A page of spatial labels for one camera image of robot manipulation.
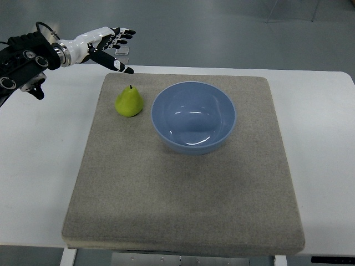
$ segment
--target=green pear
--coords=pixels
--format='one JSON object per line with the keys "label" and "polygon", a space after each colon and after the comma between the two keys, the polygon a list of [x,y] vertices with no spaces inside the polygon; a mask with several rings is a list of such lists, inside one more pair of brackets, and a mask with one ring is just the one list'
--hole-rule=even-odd
{"label": "green pear", "polygon": [[142,111],[143,103],[137,88],[129,85],[117,96],[115,108],[120,115],[131,117]]}

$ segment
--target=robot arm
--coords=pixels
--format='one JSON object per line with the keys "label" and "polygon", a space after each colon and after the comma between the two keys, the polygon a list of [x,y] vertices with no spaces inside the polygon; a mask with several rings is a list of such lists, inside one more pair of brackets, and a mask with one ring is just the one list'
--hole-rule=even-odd
{"label": "robot arm", "polygon": [[[56,42],[52,45],[40,32],[39,25],[47,27]],[[46,24],[37,22],[37,31],[11,37],[8,47],[0,50],[0,107],[17,90],[26,91],[43,99],[41,85],[48,68],[55,70],[91,59],[113,71],[133,74],[133,69],[105,53],[109,48],[120,48],[135,31],[125,28],[103,27],[81,34],[75,40],[61,40]]]}

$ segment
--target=bowl rim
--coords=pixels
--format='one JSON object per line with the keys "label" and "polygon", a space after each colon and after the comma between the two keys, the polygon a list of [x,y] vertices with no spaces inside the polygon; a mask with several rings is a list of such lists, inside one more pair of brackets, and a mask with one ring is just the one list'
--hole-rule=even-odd
{"label": "bowl rim", "polygon": [[[162,133],[160,133],[160,131],[156,128],[155,124],[154,124],[154,120],[153,120],[153,107],[154,107],[154,104],[157,100],[157,98],[165,91],[165,90],[168,90],[170,89],[171,87],[175,86],[175,85],[178,85],[178,84],[182,84],[182,83],[200,83],[200,84],[205,84],[205,85],[208,85],[210,87],[213,87],[214,89],[220,91],[221,93],[223,93],[228,99],[229,99],[229,102],[232,104],[232,107],[233,107],[233,111],[234,111],[234,121],[233,121],[233,125],[231,127],[231,129],[228,131],[228,133],[223,137],[221,138],[219,141],[216,141],[214,143],[211,143],[211,144],[207,144],[207,145],[201,145],[201,146],[186,146],[186,145],[183,145],[183,144],[179,144],[179,143],[176,143],[176,142],[173,142],[171,140],[169,140],[167,137],[165,137]],[[162,137],[164,140],[166,140],[168,143],[171,143],[172,145],[175,145],[177,147],[181,147],[181,148],[184,148],[184,149],[189,149],[189,150],[198,150],[198,149],[205,149],[205,148],[208,148],[208,147],[211,147],[211,146],[215,146],[215,145],[218,145],[219,143],[223,142],[226,140],[226,138],[232,133],[234,127],[236,126],[236,122],[237,122],[237,110],[235,108],[235,104],[233,103],[232,99],[224,92],[222,91],[221,89],[217,88],[216,86],[213,86],[211,84],[208,84],[208,83],[205,83],[205,82],[200,82],[200,81],[182,81],[182,82],[178,82],[178,83],[175,83],[173,85],[170,85],[168,87],[166,87],[164,90],[162,90],[161,92],[158,93],[158,95],[155,97],[152,105],[151,105],[151,108],[150,108],[150,118],[151,118],[151,122],[153,124],[153,127],[155,129],[155,131],[159,134],[160,137]]]}

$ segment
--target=gray cushion pad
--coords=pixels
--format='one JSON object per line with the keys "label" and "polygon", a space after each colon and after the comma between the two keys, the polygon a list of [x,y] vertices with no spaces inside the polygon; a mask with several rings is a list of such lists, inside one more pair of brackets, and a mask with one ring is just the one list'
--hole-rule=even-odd
{"label": "gray cushion pad", "polygon": [[[237,125],[201,156],[159,139],[150,108],[181,81],[217,86]],[[145,105],[120,116],[116,96],[138,88]],[[69,247],[238,257],[295,254],[305,239],[268,82],[251,76],[108,74],[64,221]]]}

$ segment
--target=cable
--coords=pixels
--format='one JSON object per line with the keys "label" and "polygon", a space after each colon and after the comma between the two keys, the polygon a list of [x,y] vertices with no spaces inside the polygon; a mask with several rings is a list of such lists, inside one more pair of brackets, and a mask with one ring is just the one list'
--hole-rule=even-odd
{"label": "cable", "polygon": [[51,28],[50,26],[48,26],[47,24],[45,24],[45,23],[43,23],[43,22],[37,21],[37,22],[35,23],[35,27],[37,28],[37,31],[40,32],[39,25],[42,25],[42,26],[46,27],[46,28],[50,31],[50,33],[51,33],[51,35],[54,37],[54,39],[60,40],[60,37],[55,33],[55,31],[52,30],[52,28]]}

